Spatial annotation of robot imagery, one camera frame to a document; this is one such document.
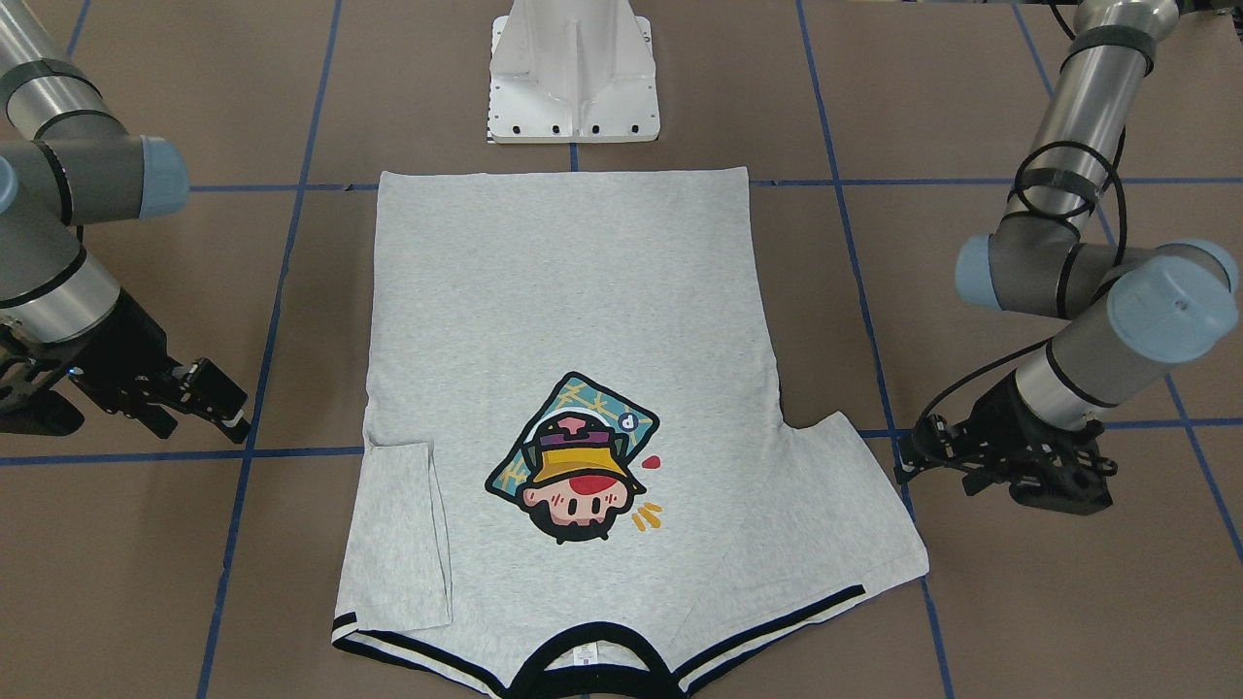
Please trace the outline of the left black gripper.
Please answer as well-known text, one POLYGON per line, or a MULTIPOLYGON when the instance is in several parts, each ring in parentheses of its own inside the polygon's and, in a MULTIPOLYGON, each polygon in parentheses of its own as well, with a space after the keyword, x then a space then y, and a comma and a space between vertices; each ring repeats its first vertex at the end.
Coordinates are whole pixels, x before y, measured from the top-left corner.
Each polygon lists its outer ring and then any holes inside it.
POLYGON ((1099 451, 1101 420, 1068 432, 1039 419, 1021 398, 1017 382, 1004 378, 978 398, 967 419, 920 415, 900 442, 897 483, 947 468, 962 474, 966 495, 1004 483, 1022 506, 1070 515, 1104 512, 1114 500, 1108 483, 1117 464, 1099 451))

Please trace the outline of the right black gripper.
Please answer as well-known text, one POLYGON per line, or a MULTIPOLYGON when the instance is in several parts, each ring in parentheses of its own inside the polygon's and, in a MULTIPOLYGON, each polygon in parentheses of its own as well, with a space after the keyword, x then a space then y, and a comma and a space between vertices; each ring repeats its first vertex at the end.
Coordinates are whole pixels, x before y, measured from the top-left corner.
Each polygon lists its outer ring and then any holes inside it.
POLYGON ((108 415, 132 417, 160 438, 178 424, 172 412, 203 417, 234 444, 252 429, 249 394, 205 357, 174 361, 164 330, 126 291, 99 323, 57 345, 40 345, 16 322, 2 322, 2 433, 75 434, 85 415, 53 389, 61 381, 108 415))

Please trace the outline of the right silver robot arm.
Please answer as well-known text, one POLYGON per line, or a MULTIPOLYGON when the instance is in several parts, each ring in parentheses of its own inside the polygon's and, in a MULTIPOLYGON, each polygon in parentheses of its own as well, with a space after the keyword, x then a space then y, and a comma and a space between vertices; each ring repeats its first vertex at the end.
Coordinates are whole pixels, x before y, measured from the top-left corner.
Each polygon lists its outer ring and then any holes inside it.
POLYGON ((1 5, 1 106, 17 139, 1 155, 2 432, 75 434, 70 381, 108 415, 168 438, 175 415, 249 438, 246 393, 206 358, 181 363, 164 330, 85 248, 81 230, 169 216, 189 174, 167 139, 132 134, 29 5, 1 5))

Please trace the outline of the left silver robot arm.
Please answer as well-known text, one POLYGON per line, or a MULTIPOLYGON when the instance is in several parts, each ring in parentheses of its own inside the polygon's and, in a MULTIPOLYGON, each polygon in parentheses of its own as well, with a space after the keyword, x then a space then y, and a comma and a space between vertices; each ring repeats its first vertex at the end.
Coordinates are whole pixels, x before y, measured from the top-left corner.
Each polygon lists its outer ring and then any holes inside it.
POLYGON ((1213 243, 1127 241, 1119 160, 1158 44, 1193 12, 1226 1, 1081 1, 1057 85, 1018 165, 1004 216, 960 248, 955 284, 981 307, 1062 318, 1052 338, 950 423, 931 400, 897 442, 904 485, 933 469, 976 495, 1003 483, 1023 505, 1071 515, 1112 504, 1117 471, 1101 454, 1103 417, 1206 354, 1237 326, 1241 272, 1213 243))

